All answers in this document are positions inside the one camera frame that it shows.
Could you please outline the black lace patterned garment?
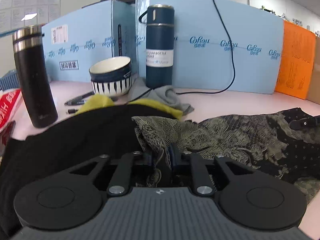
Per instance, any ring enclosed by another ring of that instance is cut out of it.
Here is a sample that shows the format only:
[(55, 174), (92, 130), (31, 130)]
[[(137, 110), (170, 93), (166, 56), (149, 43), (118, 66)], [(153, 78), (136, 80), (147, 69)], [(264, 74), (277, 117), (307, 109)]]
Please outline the black lace patterned garment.
[(159, 170), (169, 170), (169, 145), (212, 160), (216, 155), (295, 185), (308, 202), (319, 193), (319, 127), (293, 130), (307, 118), (300, 108), (273, 114), (225, 115), (202, 122), (160, 116), (134, 116), (137, 139), (156, 155)]

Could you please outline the brown cardboard box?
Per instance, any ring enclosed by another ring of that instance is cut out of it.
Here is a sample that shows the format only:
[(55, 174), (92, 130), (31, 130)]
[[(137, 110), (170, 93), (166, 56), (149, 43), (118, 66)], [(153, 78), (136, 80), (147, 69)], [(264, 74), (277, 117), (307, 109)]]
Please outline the brown cardboard box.
[(307, 100), (320, 104), (320, 37), (316, 37), (315, 58)]

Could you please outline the grey cloth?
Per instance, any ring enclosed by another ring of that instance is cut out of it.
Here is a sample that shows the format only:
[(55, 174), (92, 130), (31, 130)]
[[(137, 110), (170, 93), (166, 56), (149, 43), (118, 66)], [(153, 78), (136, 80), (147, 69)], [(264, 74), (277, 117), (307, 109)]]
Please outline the grey cloth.
[(148, 105), (156, 109), (166, 109), (180, 118), (194, 111), (194, 107), (189, 103), (182, 103), (174, 88), (170, 85), (159, 88), (148, 88), (145, 79), (138, 77), (135, 79), (128, 94), (129, 103)]

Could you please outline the yellow cloth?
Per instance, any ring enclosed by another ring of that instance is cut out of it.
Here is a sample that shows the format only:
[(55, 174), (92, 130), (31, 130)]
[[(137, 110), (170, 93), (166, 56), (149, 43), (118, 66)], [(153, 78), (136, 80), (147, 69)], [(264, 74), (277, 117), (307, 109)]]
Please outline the yellow cloth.
[(107, 107), (116, 107), (116, 106), (126, 106), (126, 105), (141, 105), (141, 106), (148, 106), (151, 108), (154, 108), (156, 110), (162, 111), (164, 113), (171, 114), (174, 118), (180, 119), (183, 116), (183, 111), (179, 109), (175, 109), (173, 107), (170, 107), (164, 103), (161, 103), (159, 101), (153, 100), (153, 99), (137, 99), (132, 102), (122, 104), (122, 105), (116, 105), (111, 98), (95, 94), (90, 99), (78, 109), (76, 112), (77, 114), (85, 113), (88, 111), (92, 111), (95, 109), (101, 109), (101, 108), (107, 108)]

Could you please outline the orange cardboard box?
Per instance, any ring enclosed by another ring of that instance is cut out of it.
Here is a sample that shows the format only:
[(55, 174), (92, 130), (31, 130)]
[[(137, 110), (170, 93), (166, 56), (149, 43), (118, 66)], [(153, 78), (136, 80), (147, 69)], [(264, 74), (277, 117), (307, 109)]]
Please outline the orange cardboard box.
[(283, 49), (275, 91), (306, 99), (315, 59), (316, 35), (284, 22)]

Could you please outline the black garment pile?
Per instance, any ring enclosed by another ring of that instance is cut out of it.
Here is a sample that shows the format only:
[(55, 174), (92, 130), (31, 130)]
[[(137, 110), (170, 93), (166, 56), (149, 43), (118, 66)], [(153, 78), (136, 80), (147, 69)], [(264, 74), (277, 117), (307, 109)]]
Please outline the black garment pile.
[(1, 161), (1, 239), (21, 228), (14, 197), (25, 185), (102, 154), (140, 151), (133, 116), (174, 118), (149, 106), (119, 105), (77, 112), (40, 134), (10, 139)]

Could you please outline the black pen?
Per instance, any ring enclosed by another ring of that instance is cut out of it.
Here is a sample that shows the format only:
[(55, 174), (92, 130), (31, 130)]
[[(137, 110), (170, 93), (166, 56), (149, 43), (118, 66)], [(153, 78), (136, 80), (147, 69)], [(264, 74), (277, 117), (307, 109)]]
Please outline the black pen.
[(71, 100), (68, 100), (64, 103), (65, 106), (75, 106), (75, 105), (80, 105), (82, 104), (86, 98), (92, 96), (94, 92), (88, 92), (86, 94), (77, 96), (76, 98), (73, 98)]

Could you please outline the striped ceramic bowl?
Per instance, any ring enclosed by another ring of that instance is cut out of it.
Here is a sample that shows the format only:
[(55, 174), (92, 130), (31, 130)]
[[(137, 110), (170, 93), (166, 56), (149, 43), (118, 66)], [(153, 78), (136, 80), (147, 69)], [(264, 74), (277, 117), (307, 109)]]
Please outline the striped ceramic bowl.
[(99, 61), (89, 74), (94, 94), (115, 98), (127, 94), (132, 86), (131, 59), (127, 56)]

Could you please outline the dark teal thermos bottle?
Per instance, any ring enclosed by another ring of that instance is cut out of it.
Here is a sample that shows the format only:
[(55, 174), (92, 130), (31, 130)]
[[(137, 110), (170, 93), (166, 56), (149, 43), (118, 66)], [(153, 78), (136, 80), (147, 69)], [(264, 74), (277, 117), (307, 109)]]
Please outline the dark teal thermos bottle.
[(159, 88), (172, 84), (174, 65), (174, 8), (154, 4), (139, 17), (146, 20), (146, 86)]

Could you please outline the large light blue box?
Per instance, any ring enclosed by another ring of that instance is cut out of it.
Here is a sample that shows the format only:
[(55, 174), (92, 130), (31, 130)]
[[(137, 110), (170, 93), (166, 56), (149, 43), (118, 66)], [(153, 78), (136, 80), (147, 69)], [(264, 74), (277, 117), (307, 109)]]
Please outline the large light blue box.
[(175, 11), (175, 87), (274, 92), (283, 47), (281, 18), (229, 0), (136, 0), (136, 16), (154, 4)]

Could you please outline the small light blue box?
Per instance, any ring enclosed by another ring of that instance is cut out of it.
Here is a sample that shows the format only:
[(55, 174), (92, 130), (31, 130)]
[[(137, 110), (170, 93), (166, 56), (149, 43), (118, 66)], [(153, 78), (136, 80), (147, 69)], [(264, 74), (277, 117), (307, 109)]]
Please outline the small light blue box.
[(89, 82), (89, 68), (116, 56), (138, 70), (135, 8), (117, 0), (86, 6), (42, 28), (46, 70), (52, 81)]

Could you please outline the red white snack bag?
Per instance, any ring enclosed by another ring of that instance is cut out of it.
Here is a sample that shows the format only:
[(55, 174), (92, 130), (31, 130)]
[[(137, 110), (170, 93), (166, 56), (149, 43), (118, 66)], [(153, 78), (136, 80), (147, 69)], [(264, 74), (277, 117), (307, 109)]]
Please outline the red white snack bag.
[(19, 88), (1, 90), (0, 100), (0, 132), (2, 132), (12, 120), (22, 98), (22, 93)]

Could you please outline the black steel thermos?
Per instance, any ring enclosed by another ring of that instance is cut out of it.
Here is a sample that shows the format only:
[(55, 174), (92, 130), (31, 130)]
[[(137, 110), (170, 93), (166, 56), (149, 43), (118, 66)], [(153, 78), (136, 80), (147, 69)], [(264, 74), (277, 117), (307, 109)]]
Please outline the black steel thermos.
[(12, 46), (18, 80), (31, 123), (47, 127), (58, 118), (45, 67), (42, 26), (31, 25), (14, 32)]

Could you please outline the wall notice board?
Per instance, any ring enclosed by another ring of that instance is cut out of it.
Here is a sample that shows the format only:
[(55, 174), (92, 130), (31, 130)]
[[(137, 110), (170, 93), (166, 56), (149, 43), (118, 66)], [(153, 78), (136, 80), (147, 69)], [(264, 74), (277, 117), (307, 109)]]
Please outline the wall notice board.
[(1, 37), (60, 17), (61, 0), (1, 0)]

